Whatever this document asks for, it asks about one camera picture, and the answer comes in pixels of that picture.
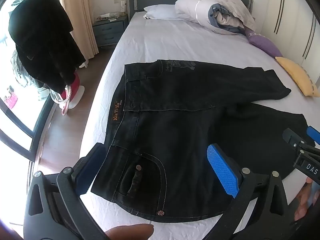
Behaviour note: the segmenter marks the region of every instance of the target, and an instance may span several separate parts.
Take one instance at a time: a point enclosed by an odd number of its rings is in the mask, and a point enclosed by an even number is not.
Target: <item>yellow cushion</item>
[[[278,63],[288,72],[305,96],[320,97],[308,73],[300,65],[284,57],[276,57]]]

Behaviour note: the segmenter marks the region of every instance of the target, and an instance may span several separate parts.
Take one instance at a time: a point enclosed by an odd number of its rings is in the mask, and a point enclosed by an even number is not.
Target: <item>hanging black garment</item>
[[[126,65],[109,111],[108,154],[92,192],[157,222],[221,214],[232,197],[211,168],[207,147],[218,143],[240,165],[277,170],[284,178],[295,152],[282,140],[283,127],[308,139],[306,121],[249,102],[289,93],[273,70],[262,68],[172,60]],[[263,125],[273,131],[267,137]]]
[[[23,0],[9,20],[9,33],[26,71],[60,94],[85,62],[72,30],[59,0]]]

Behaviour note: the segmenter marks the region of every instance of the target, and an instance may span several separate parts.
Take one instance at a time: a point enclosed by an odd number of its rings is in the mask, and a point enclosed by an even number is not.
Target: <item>blue gripper pad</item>
[[[235,198],[241,181],[239,170],[233,170],[234,167],[229,158],[217,144],[208,146],[207,157],[226,193]]]
[[[312,126],[307,128],[307,135],[309,135],[317,144],[320,144],[320,133]]]

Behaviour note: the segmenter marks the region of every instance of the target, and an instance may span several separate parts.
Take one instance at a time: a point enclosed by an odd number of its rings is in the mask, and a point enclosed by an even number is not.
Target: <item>hand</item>
[[[312,179],[307,178],[306,183],[307,185],[303,186],[303,188],[297,194],[297,199],[299,200],[300,204],[294,214],[295,221],[299,220],[300,218],[303,218],[308,211],[308,199],[311,195]],[[317,191],[312,199],[313,204],[316,203],[319,195],[320,195],[320,191]]]
[[[119,226],[106,232],[111,240],[147,240],[154,231],[151,224],[137,224],[133,226]]]

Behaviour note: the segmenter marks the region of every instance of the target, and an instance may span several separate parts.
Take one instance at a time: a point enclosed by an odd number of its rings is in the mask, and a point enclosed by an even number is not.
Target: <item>white steamer base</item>
[[[83,93],[84,93],[84,86],[79,86],[75,97],[69,103],[69,109],[76,107],[76,105],[79,103],[80,99],[82,98]],[[64,104],[59,104],[59,107],[61,109],[63,108],[63,106],[64,106]]]

